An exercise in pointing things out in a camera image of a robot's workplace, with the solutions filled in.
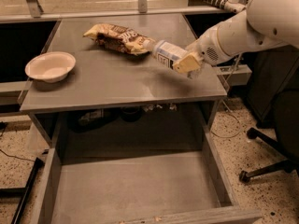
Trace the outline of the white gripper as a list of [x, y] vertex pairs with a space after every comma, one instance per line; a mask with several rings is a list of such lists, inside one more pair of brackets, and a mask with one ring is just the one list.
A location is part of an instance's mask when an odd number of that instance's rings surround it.
[[186, 50], [196, 52], [190, 52], [174, 63], [174, 70], [180, 74], [200, 69], [203, 60], [211, 65], [218, 65], [232, 59], [221, 48], [217, 26], [207, 29], [198, 39], [188, 45]]

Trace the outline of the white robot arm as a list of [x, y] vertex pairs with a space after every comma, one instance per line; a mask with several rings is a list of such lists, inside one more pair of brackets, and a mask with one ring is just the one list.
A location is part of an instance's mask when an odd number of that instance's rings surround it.
[[249, 0], [242, 11], [187, 46], [187, 53], [173, 68], [188, 74], [203, 63], [217, 65], [244, 52], [286, 45], [299, 48], [299, 0]]

